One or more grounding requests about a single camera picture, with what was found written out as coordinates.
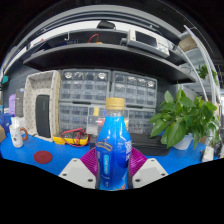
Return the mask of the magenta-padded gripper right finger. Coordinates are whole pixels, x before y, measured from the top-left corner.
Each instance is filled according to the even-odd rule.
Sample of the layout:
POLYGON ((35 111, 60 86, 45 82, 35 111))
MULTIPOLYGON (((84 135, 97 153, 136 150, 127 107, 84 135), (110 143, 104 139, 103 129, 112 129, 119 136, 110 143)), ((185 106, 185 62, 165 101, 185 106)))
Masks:
POLYGON ((141 188, 167 175, 155 158, 147 159, 140 151, 132 149, 127 174, 129 189, 141 188))

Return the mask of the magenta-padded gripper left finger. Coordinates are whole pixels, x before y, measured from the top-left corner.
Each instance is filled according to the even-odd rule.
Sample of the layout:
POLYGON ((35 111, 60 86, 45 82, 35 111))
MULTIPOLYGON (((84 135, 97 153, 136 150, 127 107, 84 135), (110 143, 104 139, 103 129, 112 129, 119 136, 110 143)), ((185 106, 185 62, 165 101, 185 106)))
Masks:
POLYGON ((92 148, 80 159, 72 158, 59 176, 81 187, 98 189, 99 163, 96 149, 92 148))

